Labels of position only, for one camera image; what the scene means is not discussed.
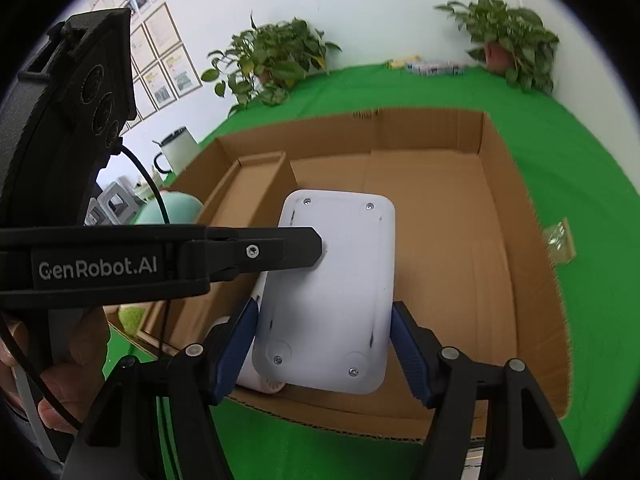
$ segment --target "blue gripper pad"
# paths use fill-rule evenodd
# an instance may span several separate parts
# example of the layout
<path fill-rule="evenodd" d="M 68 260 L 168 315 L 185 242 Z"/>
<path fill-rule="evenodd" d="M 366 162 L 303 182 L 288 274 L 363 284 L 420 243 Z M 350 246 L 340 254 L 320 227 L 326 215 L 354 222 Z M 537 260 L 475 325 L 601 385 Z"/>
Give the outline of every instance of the blue gripper pad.
<path fill-rule="evenodd" d="M 429 369 L 395 305 L 391 309 L 391 342 L 411 393 L 426 406 L 433 395 L 429 386 Z"/>
<path fill-rule="evenodd" d="M 244 358 L 249 351 L 251 341 L 254 340 L 257 325 L 258 304 L 254 298 L 249 298 L 226 348 L 218 359 L 215 383 L 211 385 L 211 394 L 216 405 L 234 389 Z"/>

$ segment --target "white wall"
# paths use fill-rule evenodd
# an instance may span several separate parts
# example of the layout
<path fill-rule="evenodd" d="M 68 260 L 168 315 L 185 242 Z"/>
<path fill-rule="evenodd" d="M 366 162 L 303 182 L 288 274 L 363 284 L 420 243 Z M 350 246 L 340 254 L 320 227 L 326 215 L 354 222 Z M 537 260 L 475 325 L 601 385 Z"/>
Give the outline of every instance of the white wall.
<path fill-rule="evenodd" d="M 640 122 L 616 69 L 560 0 L 522 0 L 522 5 L 560 37 L 554 97 L 602 143 L 640 192 Z"/>
<path fill-rule="evenodd" d="M 459 33 L 443 13 L 433 10 L 434 5 L 447 0 L 159 0 L 152 8 L 162 1 L 167 2 L 199 73 L 209 66 L 207 52 L 223 48 L 231 34 L 249 27 L 252 11 L 256 23 L 297 16 L 325 30 L 325 38 L 343 49 L 343 53 L 330 59 L 334 68 L 413 54 L 427 59 L 468 61 L 468 37 Z M 182 125 L 196 140 L 203 139 L 226 118 L 232 104 L 233 98 L 218 98 L 212 86 L 206 84 L 134 127 L 125 134 L 124 142 L 150 168 L 158 151 L 152 139 L 159 140 Z M 137 171 L 121 155 L 111 159 L 98 183 L 104 186 L 122 174 L 136 176 Z"/>

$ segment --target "metal screw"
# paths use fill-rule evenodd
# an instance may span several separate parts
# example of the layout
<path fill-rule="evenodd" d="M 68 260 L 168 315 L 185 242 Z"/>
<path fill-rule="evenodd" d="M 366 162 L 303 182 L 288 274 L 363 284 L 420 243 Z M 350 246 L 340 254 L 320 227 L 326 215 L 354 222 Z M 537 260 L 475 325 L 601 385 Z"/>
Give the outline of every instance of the metal screw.
<path fill-rule="evenodd" d="M 526 368 L 526 365 L 520 361 L 520 359 L 512 359 L 509 361 L 509 368 L 514 372 L 523 372 Z"/>
<path fill-rule="evenodd" d="M 122 368 L 129 368 L 136 363 L 136 358 L 133 355 L 125 355 L 122 359 L 120 359 L 120 366 Z"/>
<path fill-rule="evenodd" d="M 184 353 L 187 354 L 189 357 L 197 357 L 200 354 L 202 354 L 203 350 L 204 350 L 204 348 L 202 348 L 202 345 L 195 344 L 195 345 L 187 346 L 187 348 L 184 351 Z"/>
<path fill-rule="evenodd" d="M 460 352 L 457 348 L 453 348 L 453 346 L 445 346 L 442 349 L 442 357 L 449 359 L 450 361 L 455 361 L 460 357 Z"/>
<path fill-rule="evenodd" d="M 248 245 L 246 247 L 246 255 L 249 258 L 257 258 L 258 254 L 260 254 L 260 249 L 258 249 L 257 245 Z"/>

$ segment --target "cardboard box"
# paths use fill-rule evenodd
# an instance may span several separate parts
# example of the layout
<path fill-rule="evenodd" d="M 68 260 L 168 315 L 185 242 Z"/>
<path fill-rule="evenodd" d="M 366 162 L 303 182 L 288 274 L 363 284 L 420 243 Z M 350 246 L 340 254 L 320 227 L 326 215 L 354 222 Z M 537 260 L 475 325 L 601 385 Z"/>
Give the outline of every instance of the cardboard box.
<path fill-rule="evenodd" d="M 220 154 L 217 146 L 212 151 Z M 210 164 L 210 153 L 204 153 L 199 163 Z M 220 167 L 208 166 L 220 173 Z M 201 173 L 201 178 L 191 176 L 196 168 L 188 168 L 180 186 L 184 181 L 202 186 L 202 182 L 212 182 Z M 276 227 L 284 200 L 297 189 L 296 178 L 284 152 L 265 153 L 260 155 L 241 156 L 223 174 L 213 192 L 204 201 L 202 211 L 196 218 L 196 224 L 220 227 Z M 195 189 L 195 193 L 204 194 Z M 190 343 L 200 342 L 209 332 L 215 320 L 221 316 L 229 316 L 236 305 L 245 298 L 247 290 L 254 286 L 256 274 L 241 274 L 232 282 L 212 283 L 211 290 L 204 296 L 172 300 L 163 346 L 165 352 L 175 354 L 177 349 Z M 159 345 L 162 314 L 166 302 L 158 301 L 149 309 L 143 318 L 138 337 L 146 343 Z"/>
<path fill-rule="evenodd" d="M 568 333 L 556 277 L 526 186 L 486 114 L 385 108 L 262 126 L 215 140 L 176 184 L 198 196 L 216 177 L 212 160 L 274 150 L 287 152 L 301 189 L 388 197 L 396 207 L 394 299 L 472 359 L 523 359 L 556 415 L 565 414 Z M 252 284 L 242 282 L 238 296 Z M 229 307 L 216 303 L 206 321 Z M 272 396 L 236 388 L 232 398 L 309 426 L 422 439 L 433 413 L 412 397 L 389 350 L 385 381 L 367 396 L 288 385 Z M 485 424 L 478 402 L 473 436 Z"/>

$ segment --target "green table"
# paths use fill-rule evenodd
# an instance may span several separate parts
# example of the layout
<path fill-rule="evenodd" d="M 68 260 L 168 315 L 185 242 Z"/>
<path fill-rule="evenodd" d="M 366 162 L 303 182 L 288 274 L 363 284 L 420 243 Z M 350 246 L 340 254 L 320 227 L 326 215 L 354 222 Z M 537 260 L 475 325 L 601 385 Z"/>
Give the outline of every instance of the green table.
<path fill-rule="evenodd" d="M 487 111 L 522 172 L 541 224 L 569 219 L 578 257 L 558 267 L 574 370 L 562 426 L 584 470 L 608 441 L 640 376 L 640 197 L 567 110 L 537 92 L 508 88 L 480 69 L 426 78 L 363 66 L 313 76 L 280 107 L 255 104 L 203 144 L 262 124 L 394 106 Z M 128 350 L 113 334 L 105 371 Z M 238 480 L 409 478 L 420 453 L 416 444 L 313 430 L 229 400 L 214 418 Z"/>

